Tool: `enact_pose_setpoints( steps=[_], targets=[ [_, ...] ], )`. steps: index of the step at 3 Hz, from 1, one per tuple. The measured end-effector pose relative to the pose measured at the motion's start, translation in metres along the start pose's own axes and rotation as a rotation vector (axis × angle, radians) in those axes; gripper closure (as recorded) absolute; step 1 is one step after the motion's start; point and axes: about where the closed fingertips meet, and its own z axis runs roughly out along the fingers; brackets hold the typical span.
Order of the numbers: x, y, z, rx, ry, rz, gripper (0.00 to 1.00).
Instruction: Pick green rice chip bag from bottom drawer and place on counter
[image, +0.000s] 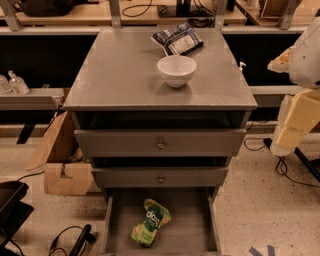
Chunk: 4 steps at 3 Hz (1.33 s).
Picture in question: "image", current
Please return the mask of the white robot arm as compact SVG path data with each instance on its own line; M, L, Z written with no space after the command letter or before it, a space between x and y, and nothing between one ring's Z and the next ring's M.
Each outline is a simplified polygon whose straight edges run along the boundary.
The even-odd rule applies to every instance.
M276 73L288 73L290 81L303 88L294 96L284 97L272 136L271 152L286 156L320 122L320 17L316 17L296 42L267 68Z

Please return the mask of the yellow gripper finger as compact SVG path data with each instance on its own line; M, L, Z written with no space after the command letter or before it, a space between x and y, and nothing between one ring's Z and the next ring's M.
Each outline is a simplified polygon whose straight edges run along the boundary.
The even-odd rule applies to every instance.
M278 115L270 150L287 156L320 122L320 91L305 89L295 96L286 95Z
M289 47L283 51L267 65L267 69L276 73L288 73L292 49L293 47Z

